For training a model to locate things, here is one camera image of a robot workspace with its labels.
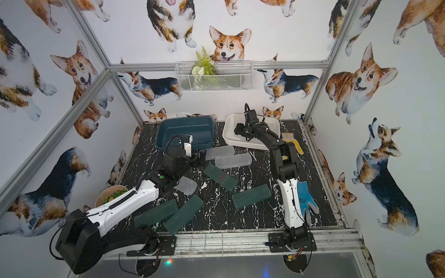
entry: clear plastic container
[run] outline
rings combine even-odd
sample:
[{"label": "clear plastic container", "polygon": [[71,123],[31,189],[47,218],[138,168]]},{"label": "clear plastic container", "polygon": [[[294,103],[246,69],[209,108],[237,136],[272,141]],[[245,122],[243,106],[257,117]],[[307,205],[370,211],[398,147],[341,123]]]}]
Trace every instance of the clear plastic container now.
[{"label": "clear plastic container", "polygon": [[197,187],[198,187],[198,184],[194,180],[191,180],[187,177],[181,177],[179,179],[178,185],[175,186],[174,188],[176,190],[183,192],[185,195],[190,196],[190,195],[193,195],[193,193],[195,192]]},{"label": "clear plastic container", "polygon": [[252,164],[252,156],[248,153],[215,158],[215,166],[220,169],[247,166]]},{"label": "clear plastic container", "polygon": [[229,155],[234,155],[235,149],[233,146],[222,146],[216,148],[206,149],[206,160],[212,160],[217,157],[226,157]]}]

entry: white plastic tray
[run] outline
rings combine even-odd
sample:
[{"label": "white plastic tray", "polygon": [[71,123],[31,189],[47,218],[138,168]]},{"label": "white plastic tray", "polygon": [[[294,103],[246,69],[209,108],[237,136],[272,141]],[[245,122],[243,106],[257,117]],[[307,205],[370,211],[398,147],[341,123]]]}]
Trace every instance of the white plastic tray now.
[{"label": "white plastic tray", "polygon": [[[281,137],[279,121],[277,119],[266,117],[264,121],[267,123],[271,131],[275,132],[278,136]],[[250,149],[268,150],[267,147],[256,138],[253,138],[252,140],[247,142],[245,137],[242,137],[241,135],[235,135],[234,130],[236,124],[244,124],[245,122],[246,119],[244,117],[244,114],[230,114],[229,116],[227,116],[224,130],[222,131],[222,137],[224,138],[226,144]]]}]

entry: white wall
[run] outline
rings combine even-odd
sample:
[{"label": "white wall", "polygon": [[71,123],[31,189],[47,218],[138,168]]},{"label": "white wall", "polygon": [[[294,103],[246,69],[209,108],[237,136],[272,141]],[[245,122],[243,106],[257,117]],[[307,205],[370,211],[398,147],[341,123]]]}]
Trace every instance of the white wall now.
[{"label": "white wall", "polygon": [[[315,75],[320,77],[321,69],[285,69],[287,75]],[[141,72],[141,76],[147,79],[157,79],[165,77],[176,77],[174,72]],[[251,109],[255,109],[258,114],[263,114],[263,106],[270,110],[276,110],[284,105],[281,119],[291,119],[291,113],[305,113],[309,105],[312,94],[302,99],[304,92],[296,92],[280,97],[276,103],[272,103],[268,95],[264,91],[264,75],[257,71],[252,75],[252,90],[245,92],[183,92],[181,100],[177,101],[177,96],[170,93],[154,100],[154,106],[149,106],[144,99],[135,96],[130,90],[133,103],[136,105],[142,118],[147,121],[148,116],[144,114],[144,110],[152,113],[158,113],[160,109],[165,108],[167,118],[176,117],[176,113],[187,112],[191,114],[211,115],[216,114],[219,121],[224,121],[231,113],[243,113],[244,104],[248,103]]]},{"label": "white wall", "polygon": [[31,121],[23,108],[9,113],[0,107],[3,148],[0,156],[0,187],[71,107],[76,87],[73,78],[58,68],[50,55],[69,57],[76,53],[77,41],[82,40],[98,73],[103,69],[86,40],[76,29],[68,11],[51,6],[51,12],[54,20],[58,22],[57,26],[62,30],[60,34],[46,26],[25,1],[4,0],[0,7],[1,19],[28,50],[41,78],[57,88],[57,92],[52,96],[46,96],[39,90],[34,92],[32,99],[41,110],[38,121]]},{"label": "white wall", "polygon": [[[193,39],[198,48],[213,54],[215,45],[209,26],[226,35],[250,28],[252,37],[245,47],[245,60],[269,60],[277,52],[279,60],[324,60],[329,51],[329,19],[336,0],[296,0],[295,13],[284,17],[281,8],[259,0],[239,0],[238,15],[230,16],[224,0],[194,0],[196,18]],[[103,22],[92,12],[84,12],[108,58],[118,64],[168,63],[195,60],[195,48],[177,43],[177,51],[167,52],[147,15],[147,0],[107,0],[103,9],[110,20]]]},{"label": "white wall", "polygon": [[[346,71],[354,73],[367,45],[372,42],[374,60],[380,67],[395,67],[397,77],[381,86],[372,99],[352,116],[337,117],[336,104],[325,91],[319,98],[312,119],[317,127],[317,147],[323,151],[335,179],[346,173],[346,187],[357,201],[344,207],[353,224],[359,219],[365,243],[376,265],[377,276],[432,277],[425,255],[444,249],[445,214],[443,196],[443,130],[445,96],[443,94],[445,58],[438,52],[424,22],[410,28],[400,45],[392,37],[408,0],[385,0],[347,57],[342,46],[330,76]],[[401,127],[393,141],[402,152],[390,157],[388,169],[412,203],[420,225],[414,236],[403,236],[381,228],[377,219],[385,219],[386,210],[363,184],[353,184],[356,157],[369,138],[368,125],[376,117],[387,127]]]},{"label": "white wall", "polygon": [[[134,130],[137,126],[137,122],[110,81],[106,88],[108,93],[114,95],[113,102],[108,104],[110,117],[108,119],[101,118],[99,120],[100,127],[87,140],[80,137],[75,128],[72,127],[22,194],[38,189],[54,168],[61,154],[76,146],[85,153],[86,160],[91,168],[91,175],[88,177],[87,174],[77,173],[68,213],[76,209],[83,210],[84,205],[94,207],[96,198],[105,189],[110,172],[121,151],[125,150],[126,154],[129,155]],[[14,213],[6,212],[0,219],[0,229],[5,224],[4,219],[13,219],[13,217]],[[10,221],[10,224],[7,223],[7,225],[13,226],[14,223]],[[69,272],[68,265],[64,261],[52,258],[48,250],[49,241],[57,228],[58,225],[56,224],[45,234],[35,237],[1,235],[0,246],[2,246],[3,254],[0,260],[1,276],[66,277]]]}]

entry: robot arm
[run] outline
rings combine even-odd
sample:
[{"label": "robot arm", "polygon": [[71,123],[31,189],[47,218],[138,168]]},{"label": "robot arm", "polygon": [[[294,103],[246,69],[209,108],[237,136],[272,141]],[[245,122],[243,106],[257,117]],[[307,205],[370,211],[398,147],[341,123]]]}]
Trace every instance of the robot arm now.
[{"label": "robot arm", "polygon": [[307,225],[303,221],[298,200],[296,163],[298,157],[295,145],[281,140],[269,129],[264,119],[259,121],[255,110],[250,110],[247,103],[244,109],[246,122],[236,125],[235,134],[245,137],[247,141],[257,138],[271,152],[272,177],[277,180],[283,197],[287,246],[296,249],[299,243],[307,238]]}]

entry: black wire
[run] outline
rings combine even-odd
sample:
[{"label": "black wire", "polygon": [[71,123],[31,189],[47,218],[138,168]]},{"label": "black wire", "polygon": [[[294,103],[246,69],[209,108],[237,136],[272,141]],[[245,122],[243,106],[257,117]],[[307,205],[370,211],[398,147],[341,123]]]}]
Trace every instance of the black wire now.
[{"label": "black wire", "polygon": [[49,252],[51,253],[51,255],[52,255],[56,260],[62,260],[62,261],[64,261],[63,258],[54,255],[53,250],[51,249],[51,247],[52,247],[52,245],[53,245],[54,237],[56,236],[56,234],[57,234],[63,227],[65,227],[67,224],[69,224],[69,223],[71,223],[71,222],[73,222],[73,221],[76,221],[76,220],[79,220],[79,219],[88,218],[88,217],[90,217],[90,216],[94,216],[94,215],[98,215],[98,214],[99,214],[99,212],[98,212],[98,213],[95,213],[95,214],[86,215],[86,216],[83,216],[83,217],[79,217],[79,218],[70,220],[70,221],[64,223],[64,224],[62,225],[62,227],[60,227],[59,229],[57,229],[57,231],[54,233],[53,237],[52,237],[51,240],[49,241]]}]

